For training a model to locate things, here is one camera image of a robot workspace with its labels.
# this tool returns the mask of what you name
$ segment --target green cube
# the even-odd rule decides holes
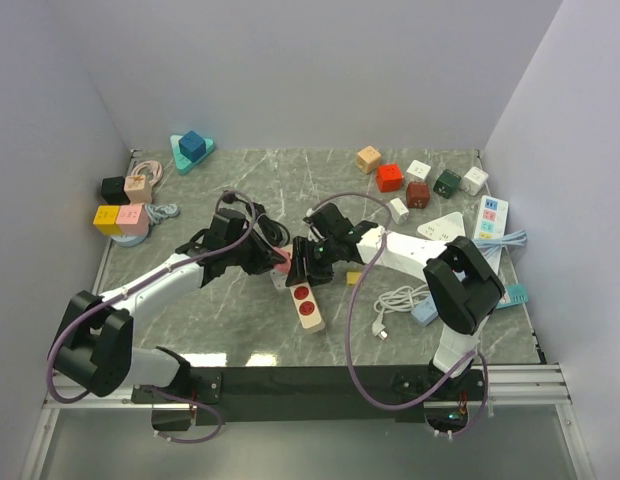
[[[452,170],[444,170],[434,184],[434,191],[443,198],[450,198],[457,191],[461,177]]]

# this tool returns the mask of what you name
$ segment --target metal frame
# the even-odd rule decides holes
[[[128,171],[134,167],[138,158],[138,151],[132,150]],[[92,291],[94,293],[99,290],[111,243],[112,240],[108,239],[93,285]],[[527,309],[526,316],[528,321],[530,321]],[[577,478],[579,480],[594,479],[594,470],[576,421],[572,400],[566,387],[561,367],[559,365],[538,364],[491,365],[488,367],[488,371],[490,389],[488,405],[490,411],[494,405],[555,405]],[[56,376],[55,383],[58,385],[59,392],[66,397],[75,396],[83,391],[81,387],[63,376]],[[48,395],[43,402],[41,415],[20,478],[22,480],[36,480],[40,478],[57,419],[62,409],[178,410],[189,408],[187,404],[133,404],[130,402],[132,391],[132,387],[118,388],[108,397],[99,398],[94,395],[88,395],[76,404],[60,404]],[[478,405],[478,402],[471,402],[470,404]],[[454,404],[452,402],[424,402],[424,406],[426,408],[451,407]]]

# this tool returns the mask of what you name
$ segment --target pink cube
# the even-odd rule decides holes
[[[145,235],[150,221],[143,205],[121,205],[117,226],[124,235]]]
[[[123,191],[130,199],[130,203],[152,203],[152,185],[145,175],[126,177]]]

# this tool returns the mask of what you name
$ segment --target gray marble table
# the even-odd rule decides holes
[[[463,175],[471,166],[480,166],[476,152],[470,150],[384,149],[381,153],[384,163],[398,163],[403,171],[413,159],[431,165],[430,187],[445,168]],[[176,203],[181,215],[154,227],[141,245],[111,246],[99,290],[133,280],[163,262],[197,230],[207,227],[224,189],[241,190],[264,204],[268,214],[287,225],[293,235],[306,234],[301,219],[309,207],[330,194],[355,190],[383,200],[405,196],[405,187],[399,192],[380,194],[374,174],[366,176],[356,168],[355,155],[354,150],[337,149],[219,150],[188,175],[180,176],[170,152],[136,152],[134,161],[158,160],[164,165],[163,180],[154,189],[154,203]],[[471,197],[458,191],[450,200],[433,194],[426,209],[411,210],[407,223],[392,227],[414,235],[420,224],[460,211],[466,234],[471,235],[481,194]],[[371,201],[344,198],[337,204],[353,223],[383,219],[384,212]],[[314,289],[326,322],[326,329],[319,333],[303,332],[290,294],[277,292],[269,275],[249,277],[239,268],[231,268],[205,288],[167,305],[140,326],[135,346],[164,346],[202,366],[344,364],[344,324],[352,292],[352,287],[346,286],[345,274],[353,268],[360,269],[354,264],[337,265],[334,281]],[[507,283],[516,283],[506,253],[502,256],[501,274]],[[390,313],[385,320],[387,340],[379,340],[370,330],[376,318],[372,305],[377,296],[417,283],[412,277],[385,268],[371,271],[354,311],[352,345],[357,364],[425,364],[432,358],[441,335],[440,319],[424,328],[409,313]],[[491,363],[539,363],[535,338],[525,308],[507,308],[489,320],[482,349]]]

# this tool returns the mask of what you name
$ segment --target red block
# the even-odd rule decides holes
[[[412,182],[406,188],[406,204],[408,208],[426,208],[430,201],[430,190],[428,184],[423,182]]]
[[[377,186],[380,192],[394,192],[401,188],[403,175],[396,163],[381,165],[377,168]]]

